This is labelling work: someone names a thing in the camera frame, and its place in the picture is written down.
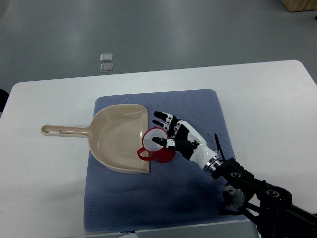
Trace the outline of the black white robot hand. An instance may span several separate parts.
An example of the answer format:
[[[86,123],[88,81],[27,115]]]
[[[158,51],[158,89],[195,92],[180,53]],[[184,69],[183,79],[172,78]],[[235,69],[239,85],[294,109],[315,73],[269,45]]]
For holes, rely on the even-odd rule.
[[[153,120],[167,131],[168,139],[154,137],[152,141],[169,150],[180,152],[188,161],[195,162],[205,172],[213,173],[221,166],[219,155],[207,146],[206,140],[185,120],[175,115],[155,111]]]

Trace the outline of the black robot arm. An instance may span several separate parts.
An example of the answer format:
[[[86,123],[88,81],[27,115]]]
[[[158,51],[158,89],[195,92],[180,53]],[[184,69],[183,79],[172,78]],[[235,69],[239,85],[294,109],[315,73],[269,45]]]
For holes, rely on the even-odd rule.
[[[244,215],[256,225],[263,238],[315,238],[317,216],[292,203],[284,188],[258,180],[234,158],[225,159],[216,138],[216,162],[208,167],[214,179],[227,183],[218,206],[221,215]]]

